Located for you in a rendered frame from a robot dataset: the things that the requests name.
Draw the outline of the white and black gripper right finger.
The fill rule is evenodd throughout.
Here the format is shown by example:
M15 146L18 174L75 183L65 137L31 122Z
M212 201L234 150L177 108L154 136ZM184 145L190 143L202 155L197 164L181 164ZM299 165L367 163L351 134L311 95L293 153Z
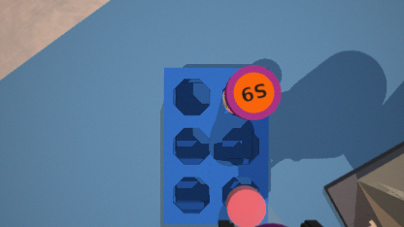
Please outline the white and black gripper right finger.
M300 227L323 227L317 220L305 220Z

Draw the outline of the blue bench mat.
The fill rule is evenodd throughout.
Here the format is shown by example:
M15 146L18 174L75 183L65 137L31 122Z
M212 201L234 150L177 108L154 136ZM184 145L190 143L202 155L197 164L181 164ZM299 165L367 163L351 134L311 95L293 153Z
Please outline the blue bench mat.
M268 204L345 227L324 186L404 142L404 0L110 0L0 80L0 227L163 224L164 68L262 66Z

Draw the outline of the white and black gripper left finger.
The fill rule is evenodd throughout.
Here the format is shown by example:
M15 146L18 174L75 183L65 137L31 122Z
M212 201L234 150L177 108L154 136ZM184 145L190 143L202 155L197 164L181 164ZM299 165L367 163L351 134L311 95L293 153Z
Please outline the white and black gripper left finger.
M219 220L219 227L235 227L229 220Z

